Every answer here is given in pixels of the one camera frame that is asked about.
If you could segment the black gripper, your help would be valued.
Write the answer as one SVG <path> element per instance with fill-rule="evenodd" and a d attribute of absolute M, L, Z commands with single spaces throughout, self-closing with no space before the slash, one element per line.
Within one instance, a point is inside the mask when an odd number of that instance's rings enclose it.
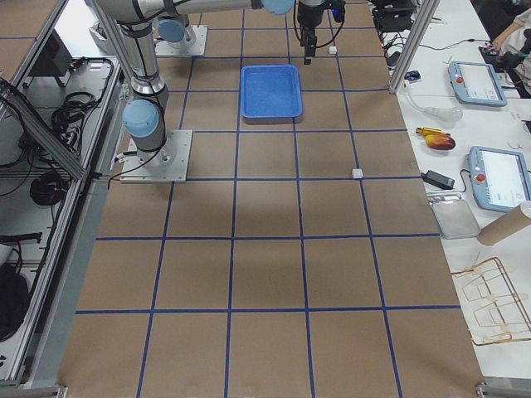
<path fill-rule="evenodd" d="M 304 46 L 304 64 L 310 65 L 314 58 L 314 46 L 317 43 L 315 29 L 323 20 L 325 1 L 298 1 L 296 21 L 300 27 L 300 45 Z"/>

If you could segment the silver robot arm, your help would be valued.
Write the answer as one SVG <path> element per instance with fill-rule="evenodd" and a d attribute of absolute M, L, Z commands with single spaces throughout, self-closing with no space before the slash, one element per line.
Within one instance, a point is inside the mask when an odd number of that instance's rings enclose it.
<path fill-rule="evenodd" d="M 180 43 L 191 31 L 190 14 L 264 8 L 271 14 L 283 15 L 291 10 L 297 40 L 304 48 L 304 63 L 309 65 L 320 48 L 316 28 L 324 12 L 336 9 L 341 24 L 345 14 L 343 1 L 96 1 L 95 8 L 105 21 L 120 29 L 120 38 L 110 34 L 111 44 L 132 72 L 130 82 L 135 97 L 154 100 L 161 108 L 157 111 L 158 129 L 165 121 L 168 86 L 159 73 L 153 21 L 158 21 L 158 32 L 165 41 Z"/>
<path fill-rule="evenodd" d="M 188 15 L 159 17 L 158 34 L 173 47 L 192 46 L 197 40 Z"/>

